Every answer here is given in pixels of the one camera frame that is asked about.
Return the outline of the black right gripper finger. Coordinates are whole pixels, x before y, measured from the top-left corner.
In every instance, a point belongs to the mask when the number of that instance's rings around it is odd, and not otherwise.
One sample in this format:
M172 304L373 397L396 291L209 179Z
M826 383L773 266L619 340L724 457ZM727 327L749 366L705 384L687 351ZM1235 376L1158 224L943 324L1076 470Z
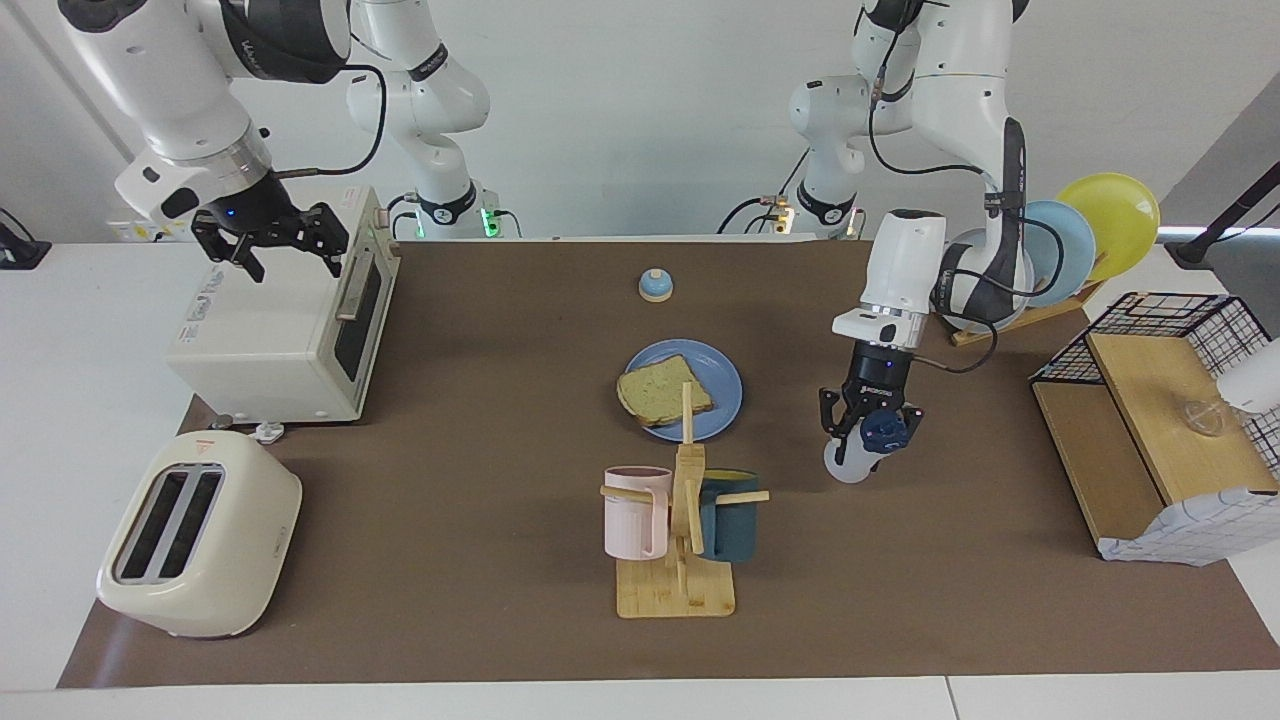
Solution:
M259 234L246 232L236 234L236 242L228 241L218 225L193 225L192 233L214 263L229 263L246 272L255 283L262 283L265 269L261 261L253 255L253 247Z
M342 258L349 245L349 233L325 202L298 213L298 250L321 259L333 278L342 273Z

